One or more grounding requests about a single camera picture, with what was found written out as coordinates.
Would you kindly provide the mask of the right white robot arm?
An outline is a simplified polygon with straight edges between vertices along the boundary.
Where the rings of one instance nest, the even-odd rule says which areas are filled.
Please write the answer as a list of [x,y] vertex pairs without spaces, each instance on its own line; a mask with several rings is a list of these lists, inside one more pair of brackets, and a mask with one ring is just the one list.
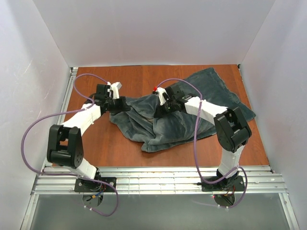
[[212,104],[198,96],[185,94],[179,87],[156,87],[153,94],[159,98],[154,117],[162,118],[179,111],[195,115],[214,125],[222,147],[222,158],[216,177],[202,179],[204,184],[229,187],[238,176],[241,153],[252,135],[251,129],[239,107],[234,109]]

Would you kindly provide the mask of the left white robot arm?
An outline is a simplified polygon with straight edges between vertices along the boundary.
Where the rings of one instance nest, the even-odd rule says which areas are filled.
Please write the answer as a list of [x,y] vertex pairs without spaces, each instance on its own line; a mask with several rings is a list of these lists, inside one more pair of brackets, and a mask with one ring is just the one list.
[[97,168],[84,158],[82,136],[104,113],[126,112],[126,97],[119,95],[120,82],[98,84],[82,108],[69,120],[49,130],[47,160],[65,167],[79,177],[94,179]]

